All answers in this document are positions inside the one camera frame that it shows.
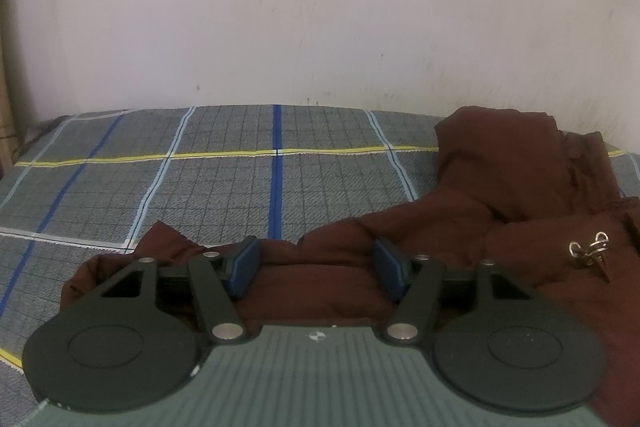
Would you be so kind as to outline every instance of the wall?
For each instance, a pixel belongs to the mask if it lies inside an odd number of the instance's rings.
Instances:
[[[640,152],[640,0],[1,0],[21,128],[298,103],[547,111]]]

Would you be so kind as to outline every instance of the silver screw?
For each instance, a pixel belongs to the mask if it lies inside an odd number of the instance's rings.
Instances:
[[[391,324],[386,328],[386,334],[398,341],[408,341],[418,334],[418,328],[412,324],[402,322]]]
[[[214,327],[211,333],[221,341],[233,341],[244,333],[244,328],[240,324],[225,322]]]

